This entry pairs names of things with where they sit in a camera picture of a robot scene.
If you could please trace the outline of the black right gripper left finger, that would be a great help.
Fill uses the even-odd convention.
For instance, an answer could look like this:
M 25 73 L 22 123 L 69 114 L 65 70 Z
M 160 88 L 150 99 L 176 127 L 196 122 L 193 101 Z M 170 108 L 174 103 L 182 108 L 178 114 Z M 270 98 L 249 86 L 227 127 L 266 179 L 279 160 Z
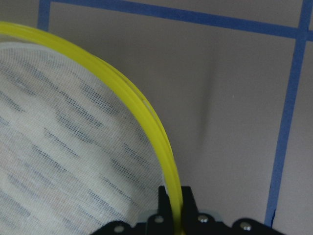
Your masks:
M 165 186 L 158 188 L 157 211 L 148 218 L 146 225 L 147 235 L 173 235 L 174 222 L 169 196 Z

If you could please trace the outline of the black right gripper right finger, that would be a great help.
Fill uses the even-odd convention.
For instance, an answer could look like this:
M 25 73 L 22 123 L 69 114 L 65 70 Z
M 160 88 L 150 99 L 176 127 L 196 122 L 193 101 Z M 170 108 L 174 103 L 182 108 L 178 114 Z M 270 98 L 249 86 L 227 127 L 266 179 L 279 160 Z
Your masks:
M 199 210 L 191 187 L 182 186 L 181 225 L 185 235 L 218 235 L 218 223 L 213 212 Z

